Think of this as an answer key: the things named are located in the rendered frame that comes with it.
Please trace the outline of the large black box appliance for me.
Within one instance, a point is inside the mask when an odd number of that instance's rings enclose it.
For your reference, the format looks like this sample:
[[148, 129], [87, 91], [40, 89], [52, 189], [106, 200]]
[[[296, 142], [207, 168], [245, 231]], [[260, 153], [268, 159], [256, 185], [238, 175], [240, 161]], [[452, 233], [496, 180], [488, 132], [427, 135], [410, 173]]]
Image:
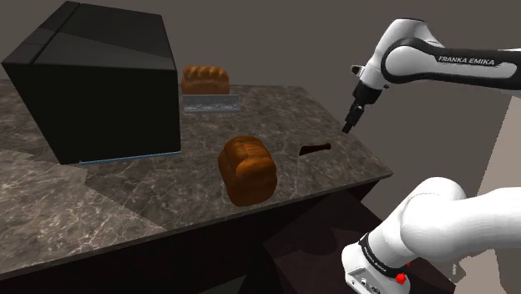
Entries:
[[67, 1], [3, 68], [63, 165], [180, 152], [178, 71], [158, 14]]

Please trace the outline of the brown bread loaf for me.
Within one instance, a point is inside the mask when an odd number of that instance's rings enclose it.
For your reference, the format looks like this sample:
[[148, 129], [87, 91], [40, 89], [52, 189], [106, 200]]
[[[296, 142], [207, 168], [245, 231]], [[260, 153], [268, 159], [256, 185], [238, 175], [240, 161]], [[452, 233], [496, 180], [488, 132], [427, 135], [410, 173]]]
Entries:
[[227, 195], [235, 206], [260, 204], [277, 186], [276, 164], [260, 139], [238, 136], [225, 143], [218, 166]]
[[220, 67], [189, 65], [183, 70], [182, 94], [229, 94], [227, 71]]

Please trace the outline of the dark brown elongated object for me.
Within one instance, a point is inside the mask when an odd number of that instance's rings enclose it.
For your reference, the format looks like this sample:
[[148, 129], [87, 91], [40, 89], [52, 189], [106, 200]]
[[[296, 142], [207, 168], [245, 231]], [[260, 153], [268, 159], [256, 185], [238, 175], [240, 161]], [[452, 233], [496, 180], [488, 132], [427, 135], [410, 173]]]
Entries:
[[307, 155], [310, 153], [322, 151], [322, 150], [330, 150], [331, 144], [325, 143], [325, 144], [318, 144], [318, 145], [304, 145], [301, 147], [299, 151], [299, 156]]

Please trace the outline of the dark robot stand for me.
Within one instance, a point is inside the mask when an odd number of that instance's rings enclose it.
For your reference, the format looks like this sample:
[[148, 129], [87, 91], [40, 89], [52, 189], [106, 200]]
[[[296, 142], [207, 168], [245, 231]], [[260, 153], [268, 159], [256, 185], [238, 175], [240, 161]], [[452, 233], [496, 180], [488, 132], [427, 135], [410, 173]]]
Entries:
[[308, 201], [310, 208], [264, 243], [281, 279], [281, 292], [357, 294], [345, 281], [341, 252], [381, 220], [347, 192]]

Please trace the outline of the grey metal tray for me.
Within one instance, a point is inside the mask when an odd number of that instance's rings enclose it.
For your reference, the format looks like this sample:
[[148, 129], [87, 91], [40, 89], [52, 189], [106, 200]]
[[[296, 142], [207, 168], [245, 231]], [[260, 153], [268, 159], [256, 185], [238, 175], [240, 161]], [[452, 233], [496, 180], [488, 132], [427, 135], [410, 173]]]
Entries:
[[186, 114], [240, 112], [238, 94], [183, 94]]

